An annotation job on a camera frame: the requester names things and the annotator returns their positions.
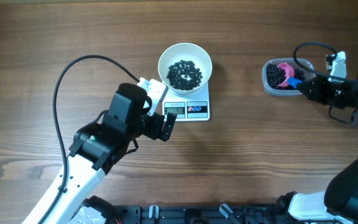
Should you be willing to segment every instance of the wood grain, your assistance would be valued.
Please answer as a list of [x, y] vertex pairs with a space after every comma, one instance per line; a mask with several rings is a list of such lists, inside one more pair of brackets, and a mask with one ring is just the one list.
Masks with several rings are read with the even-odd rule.
[[[358, 120], [335, 122], [326, 106], [303, 96], [268, 96], [261, 79], [266, 61], [291, 57], [307, 40], [345, 50], [355, 78], [358, 2], [1, 5], [0, 223], [20, 223], [62, 165], [52, 95], [65, 65], [100, 54], [137, 77], [159, 79], [159, 56], [179, 42], [202, 46], [213, 60], [212, 119], [177, 123], [165, 143], [140, 138], [140, 150], [114, 166], [93, 194], [121, 205], [194, 205], [273, 202], [293, 190], [324, 190], [358, 157]], [[324, 70], [326, 53], [308, 47], [300, 56]], [[122, 82], [133, 83], [99, 60], [69, 70], [58, 96], [67, 147], [76, 130], [108, 108]]]

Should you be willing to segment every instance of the clear plastic container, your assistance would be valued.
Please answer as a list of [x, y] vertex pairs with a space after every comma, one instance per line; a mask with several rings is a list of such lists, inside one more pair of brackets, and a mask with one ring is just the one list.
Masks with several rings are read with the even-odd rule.
[[[305, 65], [305, 66], [307, 66], [307, 67], [309, 67], [309, 68], [314, 70], [313, 64], [311, 62], [309, 62], [308, 60], [303, 59], [303, 58], [299, 58], [298, 61], [300, 63], [302, 63], [303, 65]], [[287, 64], [291, 65], [293, 68], [297, 68], [297, 69], [303, 71], [305, 73], [305, 80], [309, 80], [309, 79], [314, 78], [316, 76], [314, 73], [305, 71], [304, 69], [300, 68], [295, 63], [293, 58], [272, 59], [272, 60], [269, 60], [268, 62], [266, 62], [266, 64], [262, 68], [262, 81], [264, 83], [265, 92], [267, 94], [273, 95], [273, 96], [293, 96], [293, 95], [302, 94], [301, 92], [299, 92], [299, 90], [275, 90], [267, 83], [267, 76], [266, 76], [266, 67], [267, 67], [267, 65], [268, 64], [279, 65], [279, 64], [284, 63], [284, 62], [286, 62]]]

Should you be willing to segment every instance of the scoop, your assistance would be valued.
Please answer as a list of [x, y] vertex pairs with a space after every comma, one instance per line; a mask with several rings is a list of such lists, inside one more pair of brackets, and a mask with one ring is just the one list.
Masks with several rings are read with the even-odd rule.
[[293, 78], [295, 76], [295, 71], [293, 69], [293, 67], [289, 64], [285, 63], [281, 63], [280, 65], [277, 65], [277, 68], [281, 68], [284, 69], [285, 71], [285, 80], [283, 83], [277, 85], [279, 87], [287, 87], [289, 85], [289, 83], [287, 82], [289, 78]]

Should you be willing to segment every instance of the plastic container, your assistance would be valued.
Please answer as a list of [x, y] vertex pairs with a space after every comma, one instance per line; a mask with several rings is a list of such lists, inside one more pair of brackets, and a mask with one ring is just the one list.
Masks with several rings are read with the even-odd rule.
[[[200, 69], [200, 72], [203, 73], [200, 86], [195, 87], [192, 90], [177, 90], [169, 85], [169, 79], [167, 78], [169, 66], [180, 60], [192, 60], [195, 67]], [[160, 60], [158, 61], [158, 73], [160, 74], [162, 82], [174, 93], [178, 95], [188, 95], [196, 92], [208, 82], [212, 74], [212, 61], [208, 53], [200, 46], [191, 43], [175, 44], [165, 50], [161, 55]]]
[[[313, 64], [303, 58], [299, 58], [298, 61], [300, 63], [302, 63], [303, 65], [311, 68], [314, 70]], [[265, 92], [269, 95], [273, 95], [273, 96], [293, 96], [293, 95], [300, 95], [302, 94], [301, 92], [299, 92], [299, 90], [276, 90], [273, 89], [268, 83], [267, 83], [267, 76], [266, 76], [266, 67], [268, 64], [274, 64], [274, 65], [279, 65], [281, 63], [286, 62], [287, 64], [291, 65], [294, 69], [297, 68], [301, 71], [303, 71], [305, 73], [305, 80], [309, 80], [311, 78], [314, 78], [316, 75], [314, 73], [305, 71], [304, 69], [300, 68], [293, 60], [293, 58], [277, 58], [277, 59], [272, 59], [269, 60], [268, 62], [266, 62], [266, 64], [264, 65], [264, 67], [262, 68], [262, 81], [264, 83], [264, 88], [265, 88]]]

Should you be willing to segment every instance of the white bowl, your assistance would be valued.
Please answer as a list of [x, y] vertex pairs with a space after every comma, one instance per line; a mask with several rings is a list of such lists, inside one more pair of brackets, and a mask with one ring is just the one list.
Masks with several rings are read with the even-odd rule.
[[[193, 61], [196, 68], [200, 69], [201, 79], [200, 86], [195, 87], [192, 90], [177, 90], [169, 85], [169, 79], [167, 78], [169, 66], [180, 60]], [[158, 73], [165, 83], [172, 91], [179, 95], [187, 95], [199, 90], [205, 83], [208, 82], [212, 74], [212, 61], [208, 53], [200, 46], [191, 43], [180, 43], [169, 47], [162, 53], [160, 61], [158, 61]]]

